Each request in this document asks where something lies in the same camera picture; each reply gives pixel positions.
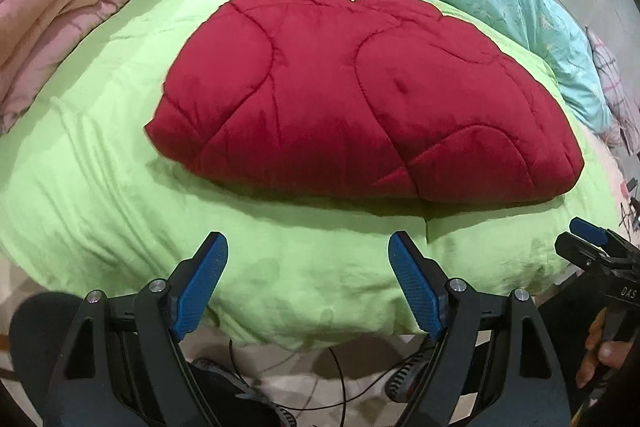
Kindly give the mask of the person's right hand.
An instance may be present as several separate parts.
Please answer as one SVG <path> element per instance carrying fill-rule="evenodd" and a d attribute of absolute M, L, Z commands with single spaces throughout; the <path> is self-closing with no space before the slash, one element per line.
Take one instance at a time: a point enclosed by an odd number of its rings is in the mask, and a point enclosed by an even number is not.
<path fill-rule="evenodd" d="M 589 327 L 589 335 L 585 343 L 587 352 L 576 374 L 576 385 L 579 389 L 593 379 L 599 365 L 620 369 L 631 350 L 632 343 L 603 339 L 605 315 L 606 309 L 602 309 Z"/>

